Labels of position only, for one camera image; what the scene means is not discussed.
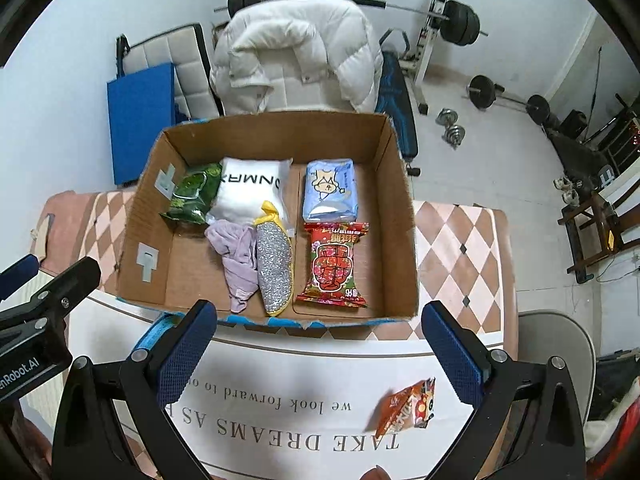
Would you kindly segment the red snack pack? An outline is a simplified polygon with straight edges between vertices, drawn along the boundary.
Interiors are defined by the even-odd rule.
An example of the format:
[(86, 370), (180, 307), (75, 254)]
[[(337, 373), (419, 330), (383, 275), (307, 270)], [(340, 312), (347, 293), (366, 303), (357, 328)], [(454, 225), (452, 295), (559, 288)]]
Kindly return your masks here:
[(355, 245), (367, 235), (367, 222), (307, 222), (309, 278), (297, 301), (339, 308), (366, 308), (355, 283)]

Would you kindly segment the green Deeyeo wipes pack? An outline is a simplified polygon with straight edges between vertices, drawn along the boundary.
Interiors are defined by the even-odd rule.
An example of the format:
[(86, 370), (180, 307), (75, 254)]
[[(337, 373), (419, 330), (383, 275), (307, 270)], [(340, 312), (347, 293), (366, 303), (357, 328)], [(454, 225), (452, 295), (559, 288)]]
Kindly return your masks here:
[(160, 215), (171, 221), (206, 224), (206, 214), (218, 193), (221, 177), (219, 162), (192, 168), (175, 187), (168, 209)]

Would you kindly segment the lilac soft cloth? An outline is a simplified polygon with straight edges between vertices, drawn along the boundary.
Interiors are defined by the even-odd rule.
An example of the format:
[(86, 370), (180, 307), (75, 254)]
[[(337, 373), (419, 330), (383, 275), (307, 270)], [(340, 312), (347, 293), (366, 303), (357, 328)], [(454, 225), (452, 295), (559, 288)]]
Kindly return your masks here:
[(228, 220), (214, 220), (205, 230), (213, 250), (221, 256), (228, 286), (230, 311), (243, 312), (250, 297), (258, 291), (256, 231)]

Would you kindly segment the grey round chair seat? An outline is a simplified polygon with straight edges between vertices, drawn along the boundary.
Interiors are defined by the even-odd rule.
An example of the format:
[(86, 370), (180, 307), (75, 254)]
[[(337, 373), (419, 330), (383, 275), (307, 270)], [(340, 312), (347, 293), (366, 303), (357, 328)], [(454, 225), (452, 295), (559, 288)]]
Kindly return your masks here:
[(559, 356), (567, 365), (580, 416), (588, 418), (596, 381), (596, 349), (589, 333), (568, 315), (538, 310), (518, 315), (518, 358), (545, 363)]

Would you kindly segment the orange small snack packet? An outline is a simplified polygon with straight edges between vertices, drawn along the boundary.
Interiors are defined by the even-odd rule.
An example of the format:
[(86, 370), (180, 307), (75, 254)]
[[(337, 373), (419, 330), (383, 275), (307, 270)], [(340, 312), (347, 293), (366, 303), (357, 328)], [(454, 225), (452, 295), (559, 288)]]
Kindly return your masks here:
[(424, 429), (434, 418), (436, 379), (430, 377), (386, 396), (380, 405), (377, 439), (410, 428)]

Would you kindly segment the dark wooden chair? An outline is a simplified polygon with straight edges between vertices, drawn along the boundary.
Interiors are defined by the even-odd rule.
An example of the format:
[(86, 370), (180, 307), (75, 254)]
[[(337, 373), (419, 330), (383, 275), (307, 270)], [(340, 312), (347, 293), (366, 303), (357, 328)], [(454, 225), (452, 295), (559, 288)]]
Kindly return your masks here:
[(639, 192), (639, 182), (631, 185), (614, 202), (609, 202), (599, 193), (593, 193), (579, 206), (566, 206), (558, 220), (564, 226), (570, 244), (573, 264), (566, 270), (573, 274), (578, 285), (594, 279), (589, 272), (592, 266), (639, 247), (639, 237), (624, 240), (624, 235), (639, 226), (639, 205), (619, 212)]

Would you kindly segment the light blue tissue pack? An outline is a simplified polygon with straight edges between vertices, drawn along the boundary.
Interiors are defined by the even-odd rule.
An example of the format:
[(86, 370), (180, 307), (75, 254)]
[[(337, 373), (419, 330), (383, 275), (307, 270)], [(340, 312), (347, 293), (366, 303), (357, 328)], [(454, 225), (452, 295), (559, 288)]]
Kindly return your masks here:
[(319, 159), (307, 165), (302, 210), (306, 222), (353, 222), (358, 209), (351, 159)]

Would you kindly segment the chrome dumbbell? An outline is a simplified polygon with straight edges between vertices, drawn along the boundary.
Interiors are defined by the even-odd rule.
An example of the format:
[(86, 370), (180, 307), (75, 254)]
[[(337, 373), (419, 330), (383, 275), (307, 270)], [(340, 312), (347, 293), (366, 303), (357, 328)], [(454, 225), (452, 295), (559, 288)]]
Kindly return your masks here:
[(436, 117), (436, 124), (444, 128), (442, 140), (454, 150), (460, 148), (465, 138), (465, 128), (458, 123), (458, 113), (452, 108), (443, 108)]

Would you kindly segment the brown cardboard box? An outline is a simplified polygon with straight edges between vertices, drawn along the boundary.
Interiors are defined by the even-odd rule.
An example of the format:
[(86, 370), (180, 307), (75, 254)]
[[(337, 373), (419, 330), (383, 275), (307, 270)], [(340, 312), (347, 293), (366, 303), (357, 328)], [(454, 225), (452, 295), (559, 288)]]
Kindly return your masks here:
[[(200, 226), (164, 218), (168, 184), (186, 172), (226, 157), (289, 160), (283, 201), (293, 242), (295, 288), (310, 275), (310, 244), (303, 228), (305, 169), (316, 159), (355, 164), (359, 220), (370, 230), (355, 246), (355, 284), (363, 308), (293, 302), (276, 318), (262, 297), (230, 311), (224, 267)], [(117, 271), (120, 299), (163, 311), (186, 311), (208, 300), (222, 322), (248, 326), (329, 328), (408, 320), (418, 312), (414, 213), (404, 161), (387, 117), (377, 114), (289, 110), (218, 117), (164, 130), (156, 139), (134, 193)]]

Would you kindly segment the silver yellow scrub sponge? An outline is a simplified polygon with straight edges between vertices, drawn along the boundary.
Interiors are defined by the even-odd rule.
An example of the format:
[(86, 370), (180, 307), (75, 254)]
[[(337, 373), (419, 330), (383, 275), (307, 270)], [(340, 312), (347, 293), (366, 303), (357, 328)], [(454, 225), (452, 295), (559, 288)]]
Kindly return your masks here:
[(262, 215), (254, 221), (258, 287), (270, 318), (280, 315), (292, 302), (293, 248), (276, 206), (262, 203)]

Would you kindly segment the blue folded mat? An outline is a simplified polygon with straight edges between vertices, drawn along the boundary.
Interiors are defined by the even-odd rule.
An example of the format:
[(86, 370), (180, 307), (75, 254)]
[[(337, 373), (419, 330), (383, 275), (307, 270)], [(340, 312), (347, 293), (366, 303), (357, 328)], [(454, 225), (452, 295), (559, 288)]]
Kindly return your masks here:
[(137, 181), (158, 135), (188, 119), (175, 100), (175, 67), (164, 63), (107, 84), (116, 186)]

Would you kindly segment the white pillow pack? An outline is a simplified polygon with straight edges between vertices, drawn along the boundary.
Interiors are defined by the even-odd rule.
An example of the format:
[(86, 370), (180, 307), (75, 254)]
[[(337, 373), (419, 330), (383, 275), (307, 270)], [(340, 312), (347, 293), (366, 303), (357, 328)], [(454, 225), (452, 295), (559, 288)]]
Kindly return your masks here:
[(247, 226), (264, 214), (262, 204), (270, 202), (288, 231), (292, 228), (284, 203), (284, 188), (291, 159), (251, 160), (225, 157), (221, 162), (221, 181), (206, 222), (217, 220)]

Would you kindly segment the floor barbell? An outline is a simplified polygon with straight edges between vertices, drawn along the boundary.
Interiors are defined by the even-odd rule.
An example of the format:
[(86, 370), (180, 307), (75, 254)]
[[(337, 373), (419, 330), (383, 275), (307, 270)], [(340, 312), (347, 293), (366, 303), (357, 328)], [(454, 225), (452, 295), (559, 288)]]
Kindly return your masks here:
[(526, 101), (507, 96), (501, 84), (495, 84), (485, 75), (474, 76), (466, 87), (466, 92), (478, 110), (488, 110), (496, 101), (501, 100), (524, 107), (536, 125), (545, 124), (551, 116), (549, 102), (543, 96), (533, 94)]

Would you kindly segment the blue weight bench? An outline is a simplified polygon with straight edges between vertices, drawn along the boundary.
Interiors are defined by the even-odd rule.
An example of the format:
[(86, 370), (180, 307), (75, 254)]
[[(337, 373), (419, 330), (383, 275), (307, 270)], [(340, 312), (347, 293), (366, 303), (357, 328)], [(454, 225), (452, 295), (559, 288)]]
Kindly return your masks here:
[(418, 154), (418, 137), (408, 87), (398, 54), (384, 49), (381, 51), (383, 70), (375, 111), (390, 118), (397, 133), (401, 157), (410, 165)]

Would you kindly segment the barbell on rack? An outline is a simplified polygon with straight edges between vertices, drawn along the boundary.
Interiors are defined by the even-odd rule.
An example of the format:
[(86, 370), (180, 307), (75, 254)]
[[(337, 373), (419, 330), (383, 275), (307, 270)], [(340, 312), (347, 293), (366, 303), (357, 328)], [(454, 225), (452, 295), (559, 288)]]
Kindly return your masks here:
[[(214, 10), (214, 13), (227, 12), (229, 18), (245, 8), (267, 0), (227, 0), (224, 6)], [(399, 66), (402, 72), (412, 78), (416, 86), (422, 84), (427, 72), (428, 64), (438, 37), (448, 44), (457, 47), (467, 47), (478, 39), (479, 36), (488, 37), (480, 24), (480, 17), (472, 6), (457, 0), (430, 0), (426, 10), (400, 6), (386, 0), (350, 0), (358, 6), (366, 6), (375, 9), (393, 9), (419, 15), (423, 23), (416, 38), (416, 43), (410, 42), (405, 30), (398, 27), (387, 29), (380, 38), (380, 44), (388, 39), (393, 32), (400, 32), (404, 40), (405, 50), (398, 56)]]

